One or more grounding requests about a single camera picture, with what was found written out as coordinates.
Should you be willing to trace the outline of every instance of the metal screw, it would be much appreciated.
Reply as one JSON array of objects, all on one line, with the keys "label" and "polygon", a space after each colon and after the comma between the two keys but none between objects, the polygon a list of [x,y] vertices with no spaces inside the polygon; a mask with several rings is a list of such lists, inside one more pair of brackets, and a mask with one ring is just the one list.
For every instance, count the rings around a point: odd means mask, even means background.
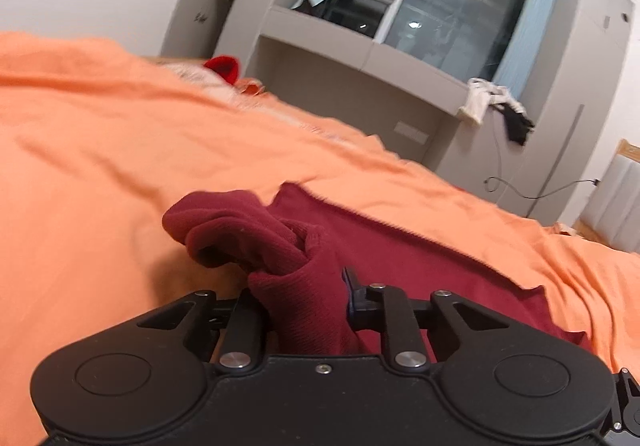
[{"label": "metal screw", "polygon": [[333,368],[331,368],[331,365],[323,364],[316,366],[316,372],[318,372],[318,374],[330,374],[332,370]]},{"label": "metal screw", "polygon": [[244,368],[251,363],[251,357],[244,352],[227,352],[220,357],[220,365],[226,368]]},{"label": "metal screw", "polygon": [[418,368],[427,362],[427,358],[420,352],[414,350],[408,350],[407,352],[400,352],[396,355],[396,363],[400,366],[406,366],[407,368]]}]

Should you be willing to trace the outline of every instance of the red object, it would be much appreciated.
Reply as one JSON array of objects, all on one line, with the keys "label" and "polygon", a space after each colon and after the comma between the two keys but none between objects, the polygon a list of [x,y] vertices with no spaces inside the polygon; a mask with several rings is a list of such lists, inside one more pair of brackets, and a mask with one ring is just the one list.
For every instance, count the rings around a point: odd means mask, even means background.
[{"label": "red object", "polygon": [[269,207],[248,191],[191,193],[162,224],[201,264],[235,261],[250,271],[249,287],[268,310],[285,353],[380,350],[378,334],[356,337],[348,326],[345,266],[364,285],[395,285],[419,299],[448,289],[589,348],[584,333],[553,324],[542,287],[519,289],[470,257],[324,203],[294,184],[282,185]]},{"label": "red object", "polygon": [[233,56],[217,56],[204,64],[229,84],[235,84],[240,77],[240,61]]}]

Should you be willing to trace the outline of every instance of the wooden headboard frame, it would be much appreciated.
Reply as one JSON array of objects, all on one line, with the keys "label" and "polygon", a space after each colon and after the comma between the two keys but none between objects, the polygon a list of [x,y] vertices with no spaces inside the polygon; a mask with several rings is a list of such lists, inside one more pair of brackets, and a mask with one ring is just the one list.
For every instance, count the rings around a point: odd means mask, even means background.
[{"label": "wooden headboard frame", "polygon": [[[632,145],[626,139],[622,139],[618,144],[616,155],[622,155],[623,157],[640,163],[640,148],[638,146]],[[598,243],[601,243],[602,245],[609,246],[609,244],[598,233],[591,229],[581,219],[578,219],[574,223],[574,229],[580,234],[580,236],[586,238],[587,240],[596,241]]]}]

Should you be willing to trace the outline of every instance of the upholstered headboard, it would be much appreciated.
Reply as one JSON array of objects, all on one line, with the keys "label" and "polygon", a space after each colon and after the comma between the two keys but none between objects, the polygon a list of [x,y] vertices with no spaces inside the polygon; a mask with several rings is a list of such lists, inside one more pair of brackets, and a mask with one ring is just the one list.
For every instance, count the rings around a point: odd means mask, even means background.
[{"label": "upholstered headboard", "polygon": [[640,148],[620,142],[574,228],[614,249],[640,252]]}]

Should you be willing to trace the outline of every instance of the orange bed sheet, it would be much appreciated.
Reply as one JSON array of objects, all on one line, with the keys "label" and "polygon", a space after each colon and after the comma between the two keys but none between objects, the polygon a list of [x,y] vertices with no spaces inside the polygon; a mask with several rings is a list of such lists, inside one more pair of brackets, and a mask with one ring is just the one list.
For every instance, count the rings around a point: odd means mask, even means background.
[{"label": "orange bed sheet", "polygon": [[244,285],[233,268],[192,263],[162,230],[193,190],[268,203],[295,181],[545,286],[556,324],[586,331],[610,368],[640,371],[640,256],[551,235],[376,138],[270,95],[251,101],[112,42],[0,34],[0,444],[44,436],[29,379],[49,352],[193,289]]}]

